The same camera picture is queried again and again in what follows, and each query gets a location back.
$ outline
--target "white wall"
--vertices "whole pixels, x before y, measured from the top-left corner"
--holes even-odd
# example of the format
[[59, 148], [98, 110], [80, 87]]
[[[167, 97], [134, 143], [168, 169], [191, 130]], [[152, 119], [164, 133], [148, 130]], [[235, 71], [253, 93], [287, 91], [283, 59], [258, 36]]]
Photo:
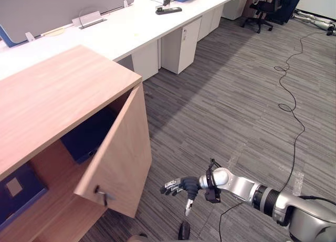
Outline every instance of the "white wall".
[[300, 0], [296, 8], [329, 18], [336, 18], [336, 0]]

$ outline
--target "gray partition panel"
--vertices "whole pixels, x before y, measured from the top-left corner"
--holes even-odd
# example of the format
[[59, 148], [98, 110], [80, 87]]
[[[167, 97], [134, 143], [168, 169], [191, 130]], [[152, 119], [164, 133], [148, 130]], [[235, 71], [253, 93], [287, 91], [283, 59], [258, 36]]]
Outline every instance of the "gray partition panel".
[[122, 7], [123, 0], [0, 0], [0, 25], [14, 43], [71, 23], [94, 11], [104, 13]]

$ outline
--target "drawer handle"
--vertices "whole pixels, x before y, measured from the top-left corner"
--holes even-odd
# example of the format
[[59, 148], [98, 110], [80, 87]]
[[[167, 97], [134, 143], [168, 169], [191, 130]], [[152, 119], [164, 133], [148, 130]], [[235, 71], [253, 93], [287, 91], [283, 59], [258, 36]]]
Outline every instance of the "drawer handle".
[[94, 189], [94, 193], [101, 194], [103, 196], [104, 206], [105, 207], [107, 207], [107, 198], [109, 198], [111, 200], [115, 200], [114, 197], [112, 197], [109, 193], [101, 191], [99, 185], [97, 185], [96, 188]]

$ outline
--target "open cabinet door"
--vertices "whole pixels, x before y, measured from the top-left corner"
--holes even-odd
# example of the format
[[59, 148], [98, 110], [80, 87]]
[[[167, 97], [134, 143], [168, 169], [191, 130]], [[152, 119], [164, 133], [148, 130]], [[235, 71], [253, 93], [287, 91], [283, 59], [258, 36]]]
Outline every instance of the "open cabinet door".
[[75, 194], [135, 217], [151, 162], [141, 83], [128, 96]]

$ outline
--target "cabinet top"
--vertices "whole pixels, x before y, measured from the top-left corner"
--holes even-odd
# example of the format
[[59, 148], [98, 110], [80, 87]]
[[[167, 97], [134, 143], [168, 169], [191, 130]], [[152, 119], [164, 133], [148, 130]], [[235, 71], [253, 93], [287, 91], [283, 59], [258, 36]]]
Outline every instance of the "cabinet top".
[[0, 81], [0, 180], [142, 80], [77, 46]]

